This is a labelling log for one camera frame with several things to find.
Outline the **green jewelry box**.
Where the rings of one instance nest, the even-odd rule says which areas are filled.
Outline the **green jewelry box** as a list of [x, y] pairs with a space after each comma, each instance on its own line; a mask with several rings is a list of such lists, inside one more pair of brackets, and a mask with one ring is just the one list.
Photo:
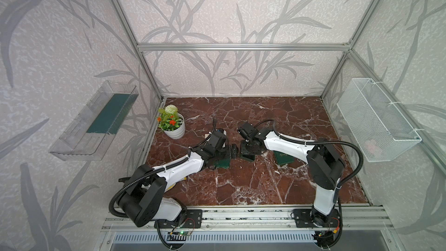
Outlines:
[[278, 151], [274, 151], [274, 157], [276, 160], [276, 164], [279, 166], [288, 165], [295, 161], [295, 158], [293, 156]]
[[214, 166], [215, 166], [215, 168], [228, 169], [228, 168], [230, 168], [230, 163], [231, 163], [230, 159], [221, 159], [221, 160], [216, 161], [214, 163]]

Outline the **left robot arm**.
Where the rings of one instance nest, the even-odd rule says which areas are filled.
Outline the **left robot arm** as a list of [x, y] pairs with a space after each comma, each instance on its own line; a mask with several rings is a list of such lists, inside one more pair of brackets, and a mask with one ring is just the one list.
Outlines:
[[139, 166], [131, 177], [121, 181], [123, 188], [111, 198], [109, 212], [130, 219], [137, 227], [151, 221], [179, 226], [187, 221], [187, 207], [166, 198], [168, 189], [190, 175], [216, 166], [220, 160], [236, 159], [238, 152], [236, 144], [228, 143], [224, 130], [214, 130], [182, 158], [162, 166]]

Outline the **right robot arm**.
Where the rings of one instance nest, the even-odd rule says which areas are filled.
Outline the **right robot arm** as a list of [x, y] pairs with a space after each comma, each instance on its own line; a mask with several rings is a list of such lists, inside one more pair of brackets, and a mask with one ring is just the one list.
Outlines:
[[[340, 189], [355, 177], [364, 165], [361, 149], [349, 142], [299, 139], [279, 133], [274, 125], [271, 128], [259, 129], [258, 125], [248, 122], [241, 123], [238, 133], [243, 138], [240, 143], [241, 156], [246, 159], [254, 159], [266, 151], [272, 151], [284, 153], [308, 164], [313, 182], [317, 185], [312, 205], [313, 218], [324, 220], [331, 215]], [[348, 146], [358, 155], [357, 167], [345, 178], [342, 175], [346, 164], [334, 145]]]

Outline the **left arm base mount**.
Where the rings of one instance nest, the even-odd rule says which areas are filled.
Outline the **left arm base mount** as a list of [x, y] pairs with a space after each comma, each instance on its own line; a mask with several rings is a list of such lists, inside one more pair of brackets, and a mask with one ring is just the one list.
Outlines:
[[176, 227], [181, 228], [200, 228], [203, 220], [203, 210], [201, 209], [187, 209], [182, 211], [180, 215], [173, 221], [169, 220], [156, 220], [154, 225], [156, 228], [161, 229], [173, 229]]

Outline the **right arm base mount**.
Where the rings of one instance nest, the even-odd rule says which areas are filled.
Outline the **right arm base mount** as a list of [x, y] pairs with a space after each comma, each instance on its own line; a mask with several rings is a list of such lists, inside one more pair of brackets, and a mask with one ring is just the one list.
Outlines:
[[297, 228], [337, 228], [340, 225], [341, 216], [337, 209], [333, 209], [329, 215], [324, 215], [316, 209], [294, 209], [291, 213]]

